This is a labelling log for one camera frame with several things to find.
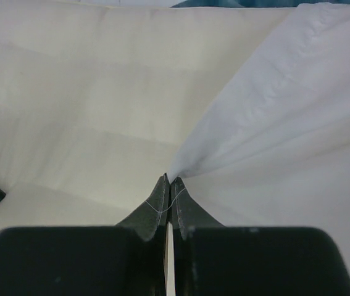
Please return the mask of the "blue frilled white pillowcase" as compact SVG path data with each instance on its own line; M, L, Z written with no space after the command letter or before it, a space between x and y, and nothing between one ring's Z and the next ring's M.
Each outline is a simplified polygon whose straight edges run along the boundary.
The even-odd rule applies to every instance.
M168 176L223 224L312 226L350 271L350 4L302 4L220 91Z

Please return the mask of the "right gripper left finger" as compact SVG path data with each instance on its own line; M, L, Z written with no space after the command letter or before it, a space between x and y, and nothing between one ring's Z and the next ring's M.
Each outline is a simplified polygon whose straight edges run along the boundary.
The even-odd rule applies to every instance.
M0 231L0 295L165 295L170 184L113 226Z

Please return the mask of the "cream white pillow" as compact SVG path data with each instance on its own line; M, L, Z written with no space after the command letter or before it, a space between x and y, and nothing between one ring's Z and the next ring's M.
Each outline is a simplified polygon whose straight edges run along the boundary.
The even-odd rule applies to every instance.
M0 1L0 230L126 217L289 12Z

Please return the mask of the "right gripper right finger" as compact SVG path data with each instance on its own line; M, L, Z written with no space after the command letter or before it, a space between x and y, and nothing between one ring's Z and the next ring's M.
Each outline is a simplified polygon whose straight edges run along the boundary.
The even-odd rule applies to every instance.
M347 295L333 239L308 227L229 227L171 185L177 295Z

